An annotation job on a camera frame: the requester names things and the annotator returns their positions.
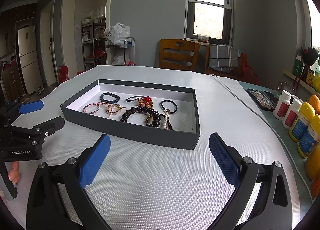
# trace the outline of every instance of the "dark blue beaded bracelet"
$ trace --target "dark blue beaded bracelet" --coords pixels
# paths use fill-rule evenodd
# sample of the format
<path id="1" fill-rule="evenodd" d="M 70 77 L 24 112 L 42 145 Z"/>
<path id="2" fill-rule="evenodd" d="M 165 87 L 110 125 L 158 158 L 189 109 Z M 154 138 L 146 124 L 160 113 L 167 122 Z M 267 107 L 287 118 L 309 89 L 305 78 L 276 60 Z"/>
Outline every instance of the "dark blue beaded bracelet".
<path id="1" fill-rule="evenodd" d="M 111 100 L 105 100 L 105 99 L 103 99 L 104 96 L 112 96 L 112 97 L 116 98 L 116 100 L 113 100 L 113 101 L 111 101 Z M 103 103 L 107 103 L 107 104 L 114 104 L 114 103 L 116 103 L 116 102 L 119 102 L 119 100 L 120 100 L 120 96 L 117 96 L 117 95 L 115 95 L 115 94 L 113 94 L 113 93 L 109 93 L 109 92 L 103 93 L 103 94 L 100 96 L 100 101 L 103 102 Z"/>

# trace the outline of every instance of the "green table surface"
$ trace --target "green table surface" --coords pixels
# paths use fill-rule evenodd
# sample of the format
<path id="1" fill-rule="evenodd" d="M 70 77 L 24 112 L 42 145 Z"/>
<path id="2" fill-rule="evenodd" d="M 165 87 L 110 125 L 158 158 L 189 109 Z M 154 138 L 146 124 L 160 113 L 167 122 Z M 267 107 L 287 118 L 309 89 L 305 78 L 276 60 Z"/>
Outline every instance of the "green table surface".
<path id="1" fill-rule="evenodd" d="M 244 88 L 244 90 L 246 90 L 247 88 L 251 88 L 251 89 L 259 90 L 261 92 L 263 90 L 271 92 L 277 97 L 279 97 L 279 95 L 280 95 L 280 93 L 278 91 L 272 90 L 270 88 L 264 88 L 261 86 L 252 85 L 252 84 L 245 83 L 245 82 L 239 82 L 239 84 Z M 307 178 L 306 173 L 304 171 L 305 159 L 302 158 L 300 156 L 300 154 L 298 153 L 297 144 L 293 140 L 291 140 L 291 138 L 289 137 L 288 130 L 286 128 L 284 128 L 284 126 L 281 123 L 281 120 L 276 119 L 273 116 L 272 112 L 264 111 L 262 109 L 260 109 L 260 110 L 262 111 L 264 117 L 267 119 L 268 123 L 273 127 L 273 129 L 275 129 L 275 131 L 279 134 L 279 136 L 283 140 L 283 142 L 286 145 L 286 147 L 288 148 L 295 164 L 297 165 L 299 172 L 303 176 L 305 182 L 307 183 L 307 185 L 310 189 L 311 181 Z M 303 216 L 307 213 L 307 211 L 309 210 L 309 208 L 311 207 L 311 204 L 312 204 L 311 200 L 310 200 L 310 196 L 308 194 L 308 190 L 307 190 L 306 186 L 304 185 L 303 181 L 301 180 L 300 176 L 298 175 L 298 173 L 297 173 L 294 165 L 292 164 L 292 161 L 291 161 L 291 159 L 285 149 L 284 149 L 284 152 L 286 153 L 288 160 L 292 166 L 294 178 L 296 180 L 296 185 L 297 185 L 297 189 L 298 189 L 298 193 L 299 193 L 299 199 L 300 199 L 300 218 L 303 218 Z"/>

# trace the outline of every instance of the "human hand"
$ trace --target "human hand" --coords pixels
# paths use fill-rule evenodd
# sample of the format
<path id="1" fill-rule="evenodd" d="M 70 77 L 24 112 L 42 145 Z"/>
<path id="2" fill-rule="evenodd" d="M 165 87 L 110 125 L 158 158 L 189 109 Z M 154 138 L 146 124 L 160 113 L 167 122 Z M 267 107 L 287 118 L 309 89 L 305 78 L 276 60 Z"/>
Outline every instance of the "human hand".
<path id="1" fill-rule="evenodd" d="M 13 184 L 17 184 L 17 182 L 20 179 L 20 175 L 19 175 L 19 161 L 13 161 L 11 162 L 11 170 L 9 171 L 9 180 L 13 183 Z"/>

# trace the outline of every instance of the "smartphone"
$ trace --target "smartphone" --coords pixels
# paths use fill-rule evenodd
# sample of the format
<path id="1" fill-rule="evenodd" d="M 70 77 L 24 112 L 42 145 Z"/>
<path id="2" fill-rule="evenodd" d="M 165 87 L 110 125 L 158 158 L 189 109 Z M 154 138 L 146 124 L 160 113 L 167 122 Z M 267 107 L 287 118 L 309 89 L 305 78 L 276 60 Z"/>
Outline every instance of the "smartphone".
<path id="1" fill-rule="evenodd" d="M 276 106 L 278 102 L 278 97 L 276 97 L 273 93 L 263 90 L 263 92 L 266 94 L 266 96 L 271 100 L 271 103 Z"/>
<path id="2" fill-rule="evenodd" d="M 272 112 L 275 109 L 275 106 L 271 103 L 271 101 L 267 99 L 260 91 L 251 88 L 248 88 L 246 91 L 262 110 Z"/>

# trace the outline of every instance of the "logo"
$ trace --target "logo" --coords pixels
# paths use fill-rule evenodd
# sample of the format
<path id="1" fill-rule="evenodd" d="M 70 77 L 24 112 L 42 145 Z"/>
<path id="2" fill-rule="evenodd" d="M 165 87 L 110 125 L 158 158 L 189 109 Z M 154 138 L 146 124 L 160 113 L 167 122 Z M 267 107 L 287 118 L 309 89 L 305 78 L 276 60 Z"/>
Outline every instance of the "logo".
<path id="1" fill-rule="evenodd" d="M 12 152 L 12 154 L 27 154 L 31 153 L 30 151 L 23 151 L 23 152 Z"/>

